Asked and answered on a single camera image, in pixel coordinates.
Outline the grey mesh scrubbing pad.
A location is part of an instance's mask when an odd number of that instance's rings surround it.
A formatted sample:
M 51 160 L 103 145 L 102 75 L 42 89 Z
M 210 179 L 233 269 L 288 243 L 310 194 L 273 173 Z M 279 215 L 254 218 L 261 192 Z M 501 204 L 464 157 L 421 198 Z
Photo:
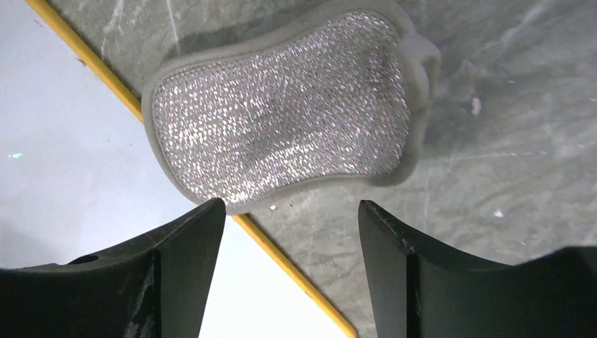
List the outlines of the grey mesh scrubbing pad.
M 333 184 L 400 184 L 441 54 L 395 1 L 327 1 L 265 35 L 164 63 L 142 91 L 155 157 L 230 215 Z

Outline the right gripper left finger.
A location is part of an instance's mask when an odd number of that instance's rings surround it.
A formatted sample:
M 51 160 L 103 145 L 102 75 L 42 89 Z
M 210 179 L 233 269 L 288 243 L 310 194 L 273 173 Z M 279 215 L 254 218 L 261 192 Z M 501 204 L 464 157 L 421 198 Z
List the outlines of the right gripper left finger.
M 3 269 L 1 336 L 199 336 L 225 217 L 211 199 L 66 265 Z

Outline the yellow framed whiteboard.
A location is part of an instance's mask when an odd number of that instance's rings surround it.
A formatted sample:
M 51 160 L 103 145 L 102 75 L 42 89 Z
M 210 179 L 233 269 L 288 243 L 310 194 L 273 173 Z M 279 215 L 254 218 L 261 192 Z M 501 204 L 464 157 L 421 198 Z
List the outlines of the yellow framed whiteboard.
M 1 2 L 1 266 L 68 263 L 191 210 L 122 87 L 44 1 Z M 354 337 L 248 217 L 227 217 L 201 337 Z

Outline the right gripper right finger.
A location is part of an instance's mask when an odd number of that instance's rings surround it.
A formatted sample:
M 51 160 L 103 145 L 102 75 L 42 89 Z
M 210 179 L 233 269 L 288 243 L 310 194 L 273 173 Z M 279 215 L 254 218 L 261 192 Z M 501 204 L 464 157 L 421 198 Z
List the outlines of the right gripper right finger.
M 506 265 L 449 246 L 373 201 L 358 226 L 379 337 L 595 337 L 596 248 Z

